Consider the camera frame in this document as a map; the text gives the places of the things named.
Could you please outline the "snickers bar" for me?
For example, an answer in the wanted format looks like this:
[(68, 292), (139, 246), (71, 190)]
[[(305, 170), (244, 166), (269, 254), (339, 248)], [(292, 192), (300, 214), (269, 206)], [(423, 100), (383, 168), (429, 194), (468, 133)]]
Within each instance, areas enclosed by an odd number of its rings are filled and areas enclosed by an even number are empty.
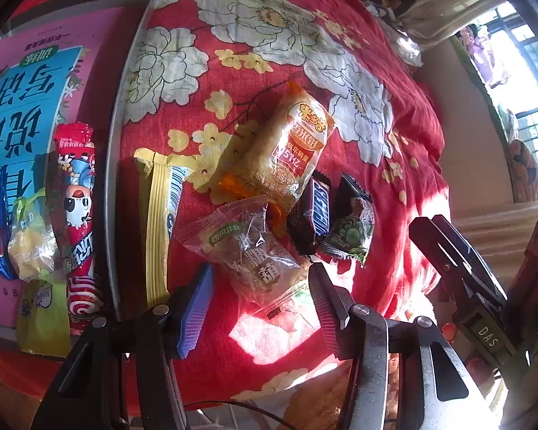
[(315, 171), (299, 201), (288, 214), (288, 235), (301, 255), (315, 254), (329, 233), (329, 193), (330, 179)]

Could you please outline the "beige curtain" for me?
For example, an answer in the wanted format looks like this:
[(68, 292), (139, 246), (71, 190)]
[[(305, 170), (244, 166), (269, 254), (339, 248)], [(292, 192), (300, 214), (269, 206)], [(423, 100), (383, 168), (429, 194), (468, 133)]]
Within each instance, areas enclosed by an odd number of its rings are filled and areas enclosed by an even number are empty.
[(416, 0), (399, 19), (407, 34), (428, 51), (506, 0)]

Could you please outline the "red panda snack packet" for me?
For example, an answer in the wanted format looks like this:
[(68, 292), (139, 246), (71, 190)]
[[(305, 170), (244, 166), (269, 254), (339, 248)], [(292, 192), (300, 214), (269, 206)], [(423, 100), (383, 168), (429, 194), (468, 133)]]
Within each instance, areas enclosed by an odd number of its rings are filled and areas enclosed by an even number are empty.
[(95, 274), (93, 232), (96, 152), (93, 128), (60, 124), (54, 132), (62, 204), (63, 262), (71, 334), (78, 336), (101, 311), (102, 287)]

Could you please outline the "black green pea packet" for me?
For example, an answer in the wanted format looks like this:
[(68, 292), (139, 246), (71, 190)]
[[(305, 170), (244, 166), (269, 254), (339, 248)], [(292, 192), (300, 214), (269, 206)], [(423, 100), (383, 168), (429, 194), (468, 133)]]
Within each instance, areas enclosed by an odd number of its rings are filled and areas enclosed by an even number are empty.
[(318, 251), (364, 265), (372, 243), (375, 215), (371, 195), (343, 173), (333, 203), (333, 222)]

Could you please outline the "orange rice cracker packet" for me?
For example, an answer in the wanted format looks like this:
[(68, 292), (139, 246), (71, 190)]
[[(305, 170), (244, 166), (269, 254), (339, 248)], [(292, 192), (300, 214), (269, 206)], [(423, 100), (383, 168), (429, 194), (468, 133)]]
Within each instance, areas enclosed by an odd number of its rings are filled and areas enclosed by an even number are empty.
[(298, 202), (316, 170), (335, 120), (295, 82), (247, 152), (218, 186), (240, 198), (265, 195), (283, 215)]

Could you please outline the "grey tray with pink book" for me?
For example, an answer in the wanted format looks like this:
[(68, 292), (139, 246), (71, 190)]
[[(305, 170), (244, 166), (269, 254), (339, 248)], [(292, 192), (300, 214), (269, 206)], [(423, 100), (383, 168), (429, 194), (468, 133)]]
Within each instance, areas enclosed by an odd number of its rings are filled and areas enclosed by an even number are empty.
[[(60, 124), (89, 124), (96, 152), (94, 272), (102, 287), (101, 311), (112, 307), (109, 257), (126, 77), (152, 4), (50, 0), (14, 16), (0, 31), (0, 169), (5, 166), (8, 176), (10, 233), (16, 199), (44, 188), (66, 277), (54, 132)], [(19, 278), (9, 281), (0, 274), (0, 343), (20, 351), (16, 323), (22, 294)]]

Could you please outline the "yellow green snack packet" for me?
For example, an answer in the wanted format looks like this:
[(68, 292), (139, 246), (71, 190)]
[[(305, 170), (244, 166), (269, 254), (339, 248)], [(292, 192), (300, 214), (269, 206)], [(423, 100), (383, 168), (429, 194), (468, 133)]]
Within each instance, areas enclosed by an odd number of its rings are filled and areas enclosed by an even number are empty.
[(8, 256), (23, 282), (18, 347), (31, 354), (66, 357), (71, 349), (67, 281), (44, 188), (14, 202)]

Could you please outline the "clear walnut pastry packet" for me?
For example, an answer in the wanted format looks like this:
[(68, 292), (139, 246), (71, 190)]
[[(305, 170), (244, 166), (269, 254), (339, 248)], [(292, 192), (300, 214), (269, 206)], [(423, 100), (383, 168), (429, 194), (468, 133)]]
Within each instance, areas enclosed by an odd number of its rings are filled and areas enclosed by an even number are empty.
[(264, 196), (223, 205), (184, 226), (176, 238), (224, 267), (240, 299), (271, 319), (302, 288), (306, 271), (270, 231), (268, 207)]

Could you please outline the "window with bars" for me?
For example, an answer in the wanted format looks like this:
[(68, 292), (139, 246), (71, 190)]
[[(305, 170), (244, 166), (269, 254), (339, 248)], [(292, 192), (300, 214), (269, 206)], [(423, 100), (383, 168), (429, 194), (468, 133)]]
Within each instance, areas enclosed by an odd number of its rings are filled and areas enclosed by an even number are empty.
[(499, 112), (504, 136), (507, 142), (522, 141), (538, 163), (538, 36), (508, 2), (470, 24), (488, 42), (495, 73), (504, 81), (494, 89), (484, 84)]

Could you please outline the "purple items on sill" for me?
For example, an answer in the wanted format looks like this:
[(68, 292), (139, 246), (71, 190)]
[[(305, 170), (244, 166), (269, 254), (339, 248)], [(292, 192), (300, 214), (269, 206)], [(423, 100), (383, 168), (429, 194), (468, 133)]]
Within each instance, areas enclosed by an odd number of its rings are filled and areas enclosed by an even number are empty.
[(495, 73), (496, 60), (488, 42), (477, 35), (475, 24), (469, 24), (460, 31), (464, 49), (467, 51), (484, 84), (490, 89), (504, 81)]

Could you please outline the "yellow wafer stick packet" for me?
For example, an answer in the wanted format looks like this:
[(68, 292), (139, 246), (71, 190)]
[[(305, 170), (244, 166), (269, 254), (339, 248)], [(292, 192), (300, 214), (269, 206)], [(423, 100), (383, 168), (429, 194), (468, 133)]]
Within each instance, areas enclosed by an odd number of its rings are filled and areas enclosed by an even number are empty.
[(168, 289), (168, 254), (183, 184), (194, 172), (186, 156), (164, 156), (147, 148), (137, 149), (139, 205), (145, 243), (146, 303), (149, 308), (165, 303)]

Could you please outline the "red floral quilt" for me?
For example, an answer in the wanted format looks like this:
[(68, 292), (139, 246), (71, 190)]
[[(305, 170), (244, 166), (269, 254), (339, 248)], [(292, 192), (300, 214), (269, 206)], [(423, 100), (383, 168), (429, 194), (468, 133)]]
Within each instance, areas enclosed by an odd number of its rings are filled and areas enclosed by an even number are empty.
[[(54, 0), (25, 0), (23, 10)], [(14, 205), (48, 197), (60, 279), (38, 312), (43, 349), (0, 347), (0, 382), (41, 398), (95, 315), (134, 317), (213, 263), (183, 400), (256, 399), (334, 368), (288, 213), (314, 174), (370, 195), (346, 218), (332, 279), (398, 319), (439, 276), (409, 238), (449, 210), (429, 100), (359, 0), (153, 0), (0, 41), (0, 312)]]

